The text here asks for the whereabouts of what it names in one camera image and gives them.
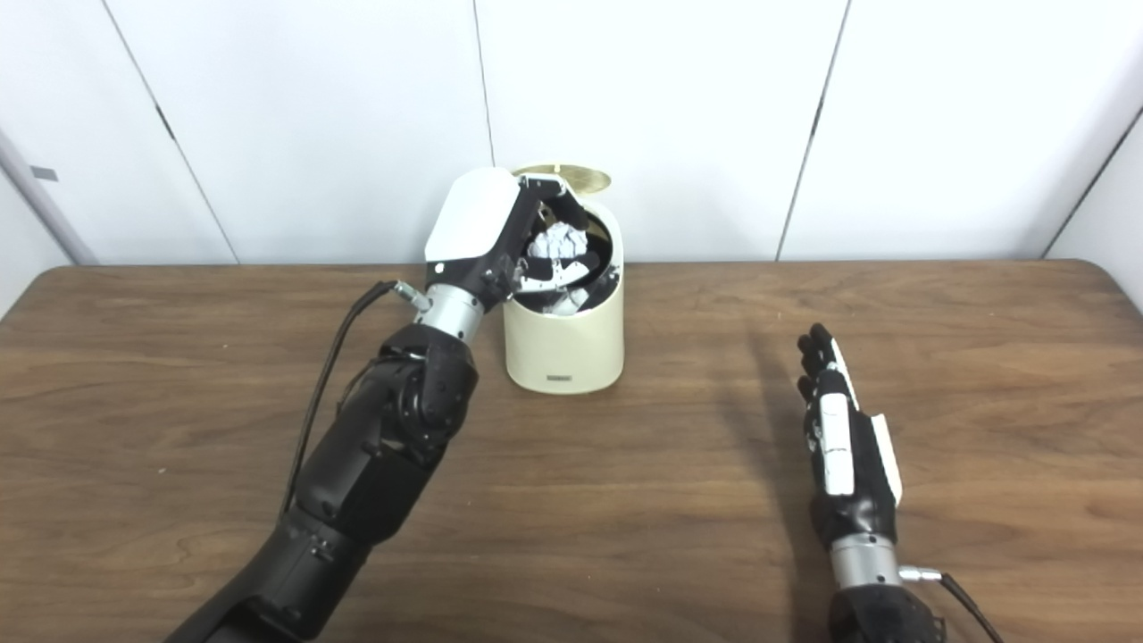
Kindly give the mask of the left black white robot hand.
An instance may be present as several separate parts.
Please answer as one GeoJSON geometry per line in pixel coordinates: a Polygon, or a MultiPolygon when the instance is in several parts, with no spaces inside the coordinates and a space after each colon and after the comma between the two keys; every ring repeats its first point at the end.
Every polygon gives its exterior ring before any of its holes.
{"type": "Polygon", "coordinates": [[[498,167],[453,183],[425,247],[426,288],[457,288],[489,313],[515,294],[555,292],[588,280],[600,257],[575,246],[572,256],[531,256],[543,209],[572,231],[588,231],[588,207],[551,172],[515,176],[498,167]]]}

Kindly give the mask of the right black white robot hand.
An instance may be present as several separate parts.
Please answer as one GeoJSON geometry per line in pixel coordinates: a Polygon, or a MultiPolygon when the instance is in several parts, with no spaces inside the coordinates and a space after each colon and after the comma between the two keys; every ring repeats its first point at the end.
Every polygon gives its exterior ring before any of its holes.
{"type": "Polygon", "coordinates": [[[842,538],[898,542],[903,495],[885,415],[869,415],[855,394],[839,343],[816,322],[797,338],[804,375],[804,436],[812,455],[812,527],[824,548],[842,538]]]}

